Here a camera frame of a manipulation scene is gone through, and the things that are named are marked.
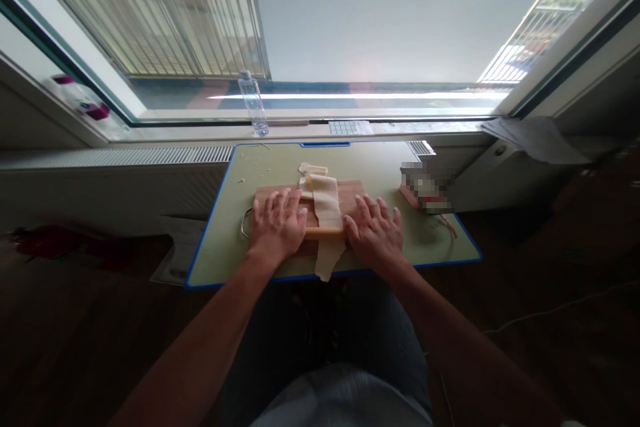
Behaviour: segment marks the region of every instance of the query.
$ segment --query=window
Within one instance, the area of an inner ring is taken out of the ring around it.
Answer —
[[[551,71],[541,66],[550,52],[567,52],[557,67],[591,39],[565,35],[585,12],[597,12],[584,20],[596,26],[624,7],[597,0],[16,1],[60,47],[63,63],[76,65],[133,126],[246,122],[240,69],[259,80],[272,119],[508,113],[505,100],[532,71]]]

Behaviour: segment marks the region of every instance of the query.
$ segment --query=metal railing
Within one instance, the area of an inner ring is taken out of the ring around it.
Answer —
[[[62,0],[131,78],[268,78],[254,0]]]
[[[591,0],[536,0],[478,82],[518,83]]]

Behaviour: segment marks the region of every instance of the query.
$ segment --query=white cable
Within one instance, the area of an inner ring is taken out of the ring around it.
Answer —
[[[579,298],[577,300],[571,300],[570,302],[567,302],[566,304],[562,304],[557,306],[556,308],[553,308],[551,310],[545,310],[543,312],[535,312],[534,314],[529,314],[529,315],[525,315],[522,317],[518,317],[512,320],[509,320],[507,323],[501,325],[500,327],[498,327],[497,329],[490,329],[490,330],[483,330],[484,334],[497,334],[498,332],[502,332],[505,328],[512,326],[513,324],[516,324],[517,322],[520,322],[521,320],[527,320],[533,317],[539,317],[539,316],[544,316],[544,315],[548,315],[548,314],[553,314],[554,312],[558,312],[559,310],[562,310],[565,307],[569,307],[575,304],[580,304],[581,302],[584,302],[585,300],[589,300],[592,298],[596,298],[596,297],[601,297],[605,294],[608,294],[609,292],[611,292],[612,290],[616,290],[616,289],[620,289],[620,288],[624,288],[624,287],[628,287],[630,285],[634,285],[634,284],[638,284],[640,282],[640,279],[637,280],[632,280],[630,282],[625,282],[624,284],[617,284],[614,286],[611,286],[607,289],[604,289],[602,292],[598,292],[597,294],[591,294],[588,295],[586,297],[582,297]]]
[[[449,403],[449,396],[447,395],[447,388],[445,387],[445,380],[442,378],[442,374],[440,374],[440,384],[442,385],[442,393],[445,395],[445,402],[447,403],[447,410],[449,411],[449,421],[451,422],[451,427],[455,427],[455,422],[453,421],[453,411],[451,409],[451,404]]]

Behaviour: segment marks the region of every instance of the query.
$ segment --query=bottle cap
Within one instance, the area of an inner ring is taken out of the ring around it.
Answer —
[[[67,85],[68,83],[75,83],[75,79],[66,73],[61,73],[60,75],[54,75],[51,77],[55,83],[58,85]]]

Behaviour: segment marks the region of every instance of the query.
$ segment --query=dough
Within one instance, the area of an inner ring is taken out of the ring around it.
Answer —
[[[335,178],[308,173],[308,182],[313,192],[315,215],[320,227],[342,228],[342,215],[338,202],[338,184]],[[328,282],[340,256],[347,249],[344,240],[318,241],[318,258],[315,274]]]
[[[327,169],[326,167],[309,165],[307,162],[303,162],[300,164],[298,172],[302,173],[302,178],[299,182],[300,190],[302,190],[302,198],[313,200],[313,192],[311,191],[311,181],[309,180],[309,174],[327,175],[327,173],[329,173],[329,169]]]

